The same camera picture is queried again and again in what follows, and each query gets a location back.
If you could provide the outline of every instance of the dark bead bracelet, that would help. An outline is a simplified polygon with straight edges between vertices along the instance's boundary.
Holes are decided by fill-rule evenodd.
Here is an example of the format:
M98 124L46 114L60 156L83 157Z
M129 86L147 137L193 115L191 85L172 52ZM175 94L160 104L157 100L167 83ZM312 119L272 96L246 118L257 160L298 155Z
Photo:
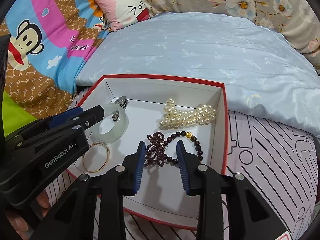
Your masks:
M191 132L185 132L185 131L176 132L176 133L173 133L170 137L168 137L167 140L164 140L163 133L155 132L152 136L151 135L147 136L151 144L149 144L146 149L146 158L145 158L144 166L146 167L150 164L158 164L160 167L162 167L164 166L165 160L168 163L177 165L178 160L173 159L172 157L165 154L164 150L165 150L165 146L167 146L170 142L172 142L172 140L180 136L185 136L193 142L197 150L198 159L202 161L203 151L201 150L200 142L197 140L197 137L192 135Z

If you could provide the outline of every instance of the floral curtain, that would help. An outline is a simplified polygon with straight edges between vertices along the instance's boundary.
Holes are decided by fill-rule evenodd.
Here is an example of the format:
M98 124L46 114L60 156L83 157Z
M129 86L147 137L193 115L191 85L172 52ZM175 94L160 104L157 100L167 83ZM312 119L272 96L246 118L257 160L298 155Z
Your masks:
M281 32L320 71L320 22L306 0L147 0L154 14L209 12L243 17Z

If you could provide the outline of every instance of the pink pillow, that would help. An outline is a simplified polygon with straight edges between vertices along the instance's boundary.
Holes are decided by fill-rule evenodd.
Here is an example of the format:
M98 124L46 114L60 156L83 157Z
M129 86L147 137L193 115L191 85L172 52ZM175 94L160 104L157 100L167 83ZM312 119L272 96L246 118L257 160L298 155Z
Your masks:
M95 0L105 14L109 27L116 32L150 18L145 0Z

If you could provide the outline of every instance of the monkey ear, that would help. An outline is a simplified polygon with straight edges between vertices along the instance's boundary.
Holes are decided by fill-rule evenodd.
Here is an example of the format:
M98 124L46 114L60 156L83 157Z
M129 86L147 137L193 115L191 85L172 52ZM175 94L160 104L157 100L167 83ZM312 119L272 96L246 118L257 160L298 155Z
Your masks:
M29 20L24 20L23 22L20 23L19 27L18 27L18 34L21 33L21 31L27 27L30 24Z
M38 47L34 48L33 51L30 51L29 53L30 54L33 54L33 55L36 55L36 54L39 54L40 52L42 52L44 49L44 46L43 44L39 44Z

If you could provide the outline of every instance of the gold bangle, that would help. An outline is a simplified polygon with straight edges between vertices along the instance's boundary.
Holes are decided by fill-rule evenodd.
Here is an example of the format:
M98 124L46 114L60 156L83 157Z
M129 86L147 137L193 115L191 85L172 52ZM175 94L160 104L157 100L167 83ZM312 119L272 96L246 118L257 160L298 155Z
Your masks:
M103 145L103 146L106 148L107 158L106 158L106 161L104 162L104 164L103 164L103 165L101 166L101 168L99 168L98 170L96 170L96 171L89 171L89 170L84 166L84 155L85 155L86 153L84 153L84 155L82 155L82 165L83 165L84 169L85 169L87 172L89 172L89 173L95 173L95 172L101 171L101 170L104 168L104 166L107 164L108 160L109 160L110 150L109 150L109 147L106 145L105 142L94 142L94 143L92 143L92 144L90 145L89 149L90 149L92 146L94 146L94 145L99 145L99 144Z

